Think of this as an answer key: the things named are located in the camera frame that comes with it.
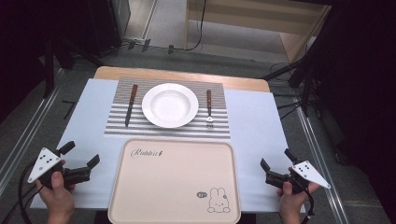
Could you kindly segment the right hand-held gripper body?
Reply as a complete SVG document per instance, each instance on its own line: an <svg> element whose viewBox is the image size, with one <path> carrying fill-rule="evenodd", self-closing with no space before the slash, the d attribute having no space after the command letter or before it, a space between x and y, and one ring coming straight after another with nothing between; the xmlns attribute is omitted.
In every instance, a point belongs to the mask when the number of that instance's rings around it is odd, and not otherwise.
<svg viewBox="0 0 396 224"><path fill-rule="evenodd" d="M292 184L292 192L294 194L306 190L310 183L316 183L325 189L329 189L331 187L327 180L309 161L302 161L292 165L291 171L288 175L281 175L273 172L272 170L265 174L266 184L282 189L284 182L290 182Z"/></svg>

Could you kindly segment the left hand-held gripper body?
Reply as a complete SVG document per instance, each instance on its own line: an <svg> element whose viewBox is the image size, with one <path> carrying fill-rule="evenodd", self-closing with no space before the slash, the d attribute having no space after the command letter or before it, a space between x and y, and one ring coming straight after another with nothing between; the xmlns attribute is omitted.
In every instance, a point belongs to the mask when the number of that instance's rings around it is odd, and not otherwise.
<svg viewBox="0 0 396 224"><path fill-rule="evenodd" d="M64 177L64 187L70 189L70 186L90 180L91 170L87 165L85 167L69 169L64 168L61 160L61 154L58 149L48 149L43 147L34 163L33 169L27 178L29 184L39 180L45 187L52 189L51 175L54 172L61 172Z"/></svg>

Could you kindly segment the wooden handled knife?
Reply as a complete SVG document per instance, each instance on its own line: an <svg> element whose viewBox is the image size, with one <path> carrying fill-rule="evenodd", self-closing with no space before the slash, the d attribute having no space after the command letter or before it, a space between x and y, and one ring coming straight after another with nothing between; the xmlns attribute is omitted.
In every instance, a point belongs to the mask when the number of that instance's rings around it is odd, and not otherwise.
<svg viewBox="0 0 396 224"><path fill-rule="evenodd" d="M136 84L134 84L133 87L132 87L130 100L129 100L129 105L128 105L128 109L127 109L126 116L125 116L125 121L124 121L125 127L129 126L129 122L130 122L130 118L131 118L131 114L132 114L132 109L133 109L133 105L134 105L134 98L136 96L137 89L138 89L138 86Z"/></svg>

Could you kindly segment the beige tray with rabbit print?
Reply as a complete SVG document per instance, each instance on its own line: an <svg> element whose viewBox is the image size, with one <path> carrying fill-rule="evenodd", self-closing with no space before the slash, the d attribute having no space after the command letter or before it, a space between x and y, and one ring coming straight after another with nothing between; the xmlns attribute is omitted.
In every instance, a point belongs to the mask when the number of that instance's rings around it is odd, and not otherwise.
<svg viewBox="0 0 396 224"><path fill-rule="evenodd" d="M236 224L241 208L233 148L128 141L107 215L113 224Z"/></svg>

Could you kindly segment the wooden handled fork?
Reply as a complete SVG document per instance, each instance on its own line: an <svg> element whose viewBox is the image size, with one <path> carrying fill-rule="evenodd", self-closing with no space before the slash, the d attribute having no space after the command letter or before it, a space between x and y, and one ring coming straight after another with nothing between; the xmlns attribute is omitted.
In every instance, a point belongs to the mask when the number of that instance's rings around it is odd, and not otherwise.
<svg viewBox="0 0 396 224"><path fill-rule="evenodd" d="M206 118L206 127L213 128L213 119L212 119L212 92L211 90L206 91L206 107L207 107L207 118Z"/></svg>

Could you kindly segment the white round plate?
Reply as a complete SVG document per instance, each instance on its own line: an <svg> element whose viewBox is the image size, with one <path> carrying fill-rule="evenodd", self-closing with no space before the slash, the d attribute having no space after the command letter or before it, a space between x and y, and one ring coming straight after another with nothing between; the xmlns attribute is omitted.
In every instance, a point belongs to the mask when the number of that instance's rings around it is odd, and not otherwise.
<svg viewBox="0 0 396 224"><path fill-rule="evenodd" d="M178 128L191 122L198 113L197 96L187 87L164 83L151 88L143 97L142 111L152 124Z"/></svg>

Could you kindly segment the person's right hand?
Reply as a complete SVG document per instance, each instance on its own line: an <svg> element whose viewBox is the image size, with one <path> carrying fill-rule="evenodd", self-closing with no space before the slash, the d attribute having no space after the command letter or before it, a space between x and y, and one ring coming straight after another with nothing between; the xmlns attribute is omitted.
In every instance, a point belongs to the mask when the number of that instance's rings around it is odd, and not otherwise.
<svg viewBox="0 0 396 224"><path fill-rule="evenodd" d="M280 197L280 217L299 217L302 205L308 199L308 195L304 191L293 194L290 182L284 182L283 188L276 193Z"/></svg>

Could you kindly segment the person's left hand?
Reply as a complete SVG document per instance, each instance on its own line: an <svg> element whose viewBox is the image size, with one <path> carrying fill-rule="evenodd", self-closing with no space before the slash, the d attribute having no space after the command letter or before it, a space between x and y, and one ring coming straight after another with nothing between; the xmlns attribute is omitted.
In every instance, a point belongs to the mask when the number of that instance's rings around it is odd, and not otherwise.
<svg viewBox="0 0 396 224"><path fill-rule="evenodd" d="M73 216L75 200L72 193L64 187L64 177L61 172L54 172L51 175L52 189L45 187L39 180L35 184L40 190L40 198L48 208L49 216Z"/></svg>

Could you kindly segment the white table cover sheet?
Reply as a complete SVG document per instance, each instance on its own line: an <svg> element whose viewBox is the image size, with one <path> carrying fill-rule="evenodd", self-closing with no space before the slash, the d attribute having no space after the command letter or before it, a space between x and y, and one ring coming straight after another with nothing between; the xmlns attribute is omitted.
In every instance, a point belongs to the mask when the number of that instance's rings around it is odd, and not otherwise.
<svg viewBox="0 0 396 224"><path fill-rule="evenodd" d="M118 80L91 79L61 138L76 146L65 156L72 167L98 154L101 161L89 182L75 191L76 206L104 210L108 207L116 177L121 148L129 139L104 135ZM260 167L265 159L271 168L285 174L290 161L284 151L288 144L276 109L274 96L263 91L228 90L223 85L231 140L235 153L241 208L245 213L275 212L276 188L265 184Z"/></svg>

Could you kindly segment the black stand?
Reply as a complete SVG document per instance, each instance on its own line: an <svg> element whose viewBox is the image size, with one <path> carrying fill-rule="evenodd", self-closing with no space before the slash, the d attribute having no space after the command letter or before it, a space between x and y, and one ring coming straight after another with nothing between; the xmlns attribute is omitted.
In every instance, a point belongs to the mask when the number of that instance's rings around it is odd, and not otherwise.
<svg viewBox="0 0 396 224"><path fill-rule="evenodd" d="M287 72L293 70L293 73L288 81L289 86L292 88L297 88L300 84L304 84L303 95L301 97L301 109L306 117L308 117L308 100L310 88L313 84L314 77L314 66L318 57L318 49L312 46L306 54L294 63L289 63L288 65L276 70L262 77L263 80L271 80L275 77L279 77Z"/></svg>
<svg viewBox="0 0 396 224"><path fill-rule="evenodd" d="M45 91L43 98L50 96L55 88L54 59L57 59L62 68L72 69L75 62L70 51L72 43L64 37L49 38L44 45Z"/></svg>

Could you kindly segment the striped woven placemat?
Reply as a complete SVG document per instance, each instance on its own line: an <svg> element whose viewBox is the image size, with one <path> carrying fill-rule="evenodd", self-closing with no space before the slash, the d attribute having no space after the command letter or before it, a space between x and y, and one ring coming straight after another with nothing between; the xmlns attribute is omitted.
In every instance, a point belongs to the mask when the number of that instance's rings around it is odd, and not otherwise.
<svg viewBox="0 0 396 224"><path fill-rule="evenodd" d="M143 97L151 88L164 83L183 85L197 96L198 113L188 124L178 128L162 128L152 124L144 116ZM134 84L138 86L138 89L134 98L129 126L125 127L125 116ZM213 128L206 127L207 90L212 92ZM229 142L231 135L223 85L209 82L121 77L109 111L104 135L108 137Z"/></svg>

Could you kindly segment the power strip with plugs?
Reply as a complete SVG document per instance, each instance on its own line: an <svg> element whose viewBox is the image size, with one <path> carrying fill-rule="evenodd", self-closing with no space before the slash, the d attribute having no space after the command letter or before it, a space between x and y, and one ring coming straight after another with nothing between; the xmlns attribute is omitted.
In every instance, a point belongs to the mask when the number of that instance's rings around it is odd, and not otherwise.
<svg viewBox="0 0 396 224"><path fill-rule="evenodd" d="M149 49L150 39L125 39L123 41L123 46L128 50L134 49L135 47L140 47L142 52L145 52Z"/></svg>

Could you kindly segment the dark cabinet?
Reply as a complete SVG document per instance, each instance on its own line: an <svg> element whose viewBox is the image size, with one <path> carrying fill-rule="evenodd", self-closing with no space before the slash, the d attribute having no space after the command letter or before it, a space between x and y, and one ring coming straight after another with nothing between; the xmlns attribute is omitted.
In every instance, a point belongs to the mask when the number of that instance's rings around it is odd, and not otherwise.
<svg viewBox="0 0 396 224"><path fill-rule="evenodd" d="M88 0L92 16L93 54L101 56L105 51L121 45L126 32L131 9L129 0Z"/></svg>

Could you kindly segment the light wooden shelf unit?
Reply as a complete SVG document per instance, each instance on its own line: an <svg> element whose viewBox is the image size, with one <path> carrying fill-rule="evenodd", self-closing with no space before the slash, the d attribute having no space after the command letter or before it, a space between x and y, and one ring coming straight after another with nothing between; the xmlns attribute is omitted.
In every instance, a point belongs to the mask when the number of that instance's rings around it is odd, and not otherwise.
<svg viewBox="0 0 396 224"><path fill-rule="evenodd" d="M280 33L290 63L303 54L312 36L318 36L332 7L304 0L187 0L185 40L188 22L204 21Z"/></svg>

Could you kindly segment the metal floor rail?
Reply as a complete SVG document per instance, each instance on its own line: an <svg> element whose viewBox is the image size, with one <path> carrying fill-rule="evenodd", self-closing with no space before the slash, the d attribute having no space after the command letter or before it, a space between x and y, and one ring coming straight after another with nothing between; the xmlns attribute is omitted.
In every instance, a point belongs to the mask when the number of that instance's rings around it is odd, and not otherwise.
<svg viewBox="0 0 396 224"><path fill-rule="evenodd" d="M38 131L42 121L47 116L56 99L60 90L60 86L56 86L52 93L43 99L32 118L29 120L27 126L23 129L23 132L18 139L15 146L12 148L9 156L7 157L5 163L0 168L0 196L3 194L10 178L13 176L19 162L21 161L27 148L30 146L35 133Z"/></svg>
<svg viewBox="0 0 396 224"><path fill-rule="evenodd" d="M324 191L327 197L327 201L332 210L335 223L350 224L346 210L337 191L337 187L334 185L332 175L321 152L321 148L319 146L318 139L315 136L314 129L310 122L310 118L305 115L302 105L302 103L299 103L299 107L297 108L297 114L303 127L304 134L313 157L313 161L315 162L315 165L318 168L319 172L331 185L329 189L325 189Z"/></svg>

